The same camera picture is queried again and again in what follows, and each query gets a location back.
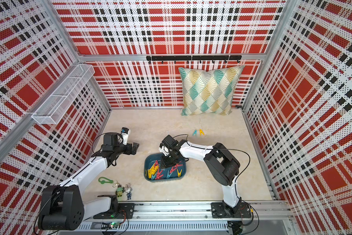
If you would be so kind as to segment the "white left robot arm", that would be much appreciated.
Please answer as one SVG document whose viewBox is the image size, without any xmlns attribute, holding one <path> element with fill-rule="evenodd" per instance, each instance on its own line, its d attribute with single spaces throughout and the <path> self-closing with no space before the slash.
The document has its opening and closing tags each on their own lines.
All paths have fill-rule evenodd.
<svg viewBox="0 0 352 235">
<path fill-rule="evenodd" d="M 82 195 L 101 172 L 116 164 L 121 154 L 136 154 L 139 144 L 128 143 L 130 132 L 129 128 L 123 127 L 119 133 L 105 133 L 101 149 L 91 156 L 88 163 L 65 181 L 43 190 L 37 228 L 43 231 L 73 231 L 84 220 L 95 215 L 126 213 L 120 208 L 115 194 L 101 195 L 89 202 L 84 202 Z"/>
</svg>

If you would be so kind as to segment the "teal plastic storage box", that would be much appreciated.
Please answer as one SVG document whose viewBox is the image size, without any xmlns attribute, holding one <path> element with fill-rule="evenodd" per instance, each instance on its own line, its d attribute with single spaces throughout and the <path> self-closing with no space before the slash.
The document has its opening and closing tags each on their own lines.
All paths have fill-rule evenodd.
<svg viewBox="0 0 352 235">
<path fill-rule="evenodd" d="M 144 162 L 144 178 L 145 178 L 147 181 L 150 181 L 150 182 L 152 182 L 152 183 L 182 179 L 182 178 L 185 176 L 186 172 L 187 172 L 185 159 L 183 159 L 183 160 L 181 160 L 181 161 L 179 162 L 179 164 L 183 164 L 183 166 L 180 166 L 180 167 L 178 168 L 178 169 L 182 169 L 182 175 L 181 175 L 181 177 L 178 178 L 178 176 L 177 176 L 177 170 L 175 170 L 175 171 L 173 172 L 173 177 L 170 178 L 170 179 L 167 179 L 167 178 L 166 178 L 166 177 L 167 177 L 167 173 L 168 173 L 169 170 L 171 170 L 171 167 L 169 167 L 169 168 L 162 168 L 162 167 L 161 167 L 161 157 L 162 157 L 162 156 L 163 156 L 162 153 L 152 154 L 152 155 L 149 155 L 149 156 L 145 159 L 145 162 Z M 149 177 L 148 177 L 148 169 L 153 165 L 153 163 L 154 163 L 155 160 L 158 160 L 159 169 L 163 169 L 163 174 L 164 174 L 164 176 L 163 176 L 161 179 L 159 179 L 159 180 L 155 180 L 155 179 L 151 180 L 151 179 L 149 179 Z"/>
</svg>

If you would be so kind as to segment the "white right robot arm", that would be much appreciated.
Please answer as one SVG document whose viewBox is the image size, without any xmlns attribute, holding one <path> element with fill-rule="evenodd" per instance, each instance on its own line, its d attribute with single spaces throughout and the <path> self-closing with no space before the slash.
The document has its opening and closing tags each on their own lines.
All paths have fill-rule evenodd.
<svg viewBox="0 0 352 235">
<path fill-rule="evenodd" d="M 180 160 L 195 159 L 204 162 L 214 179 L 222 185 L 223 203 L 230 209 L 240 201 L 235 181 L 239 176 L 240 163 L 223 144 L 201 146 L 188 140 L 177 141 L 170 135 L 159 145 L 165 168 L 175 166 Z"/>
</svg>

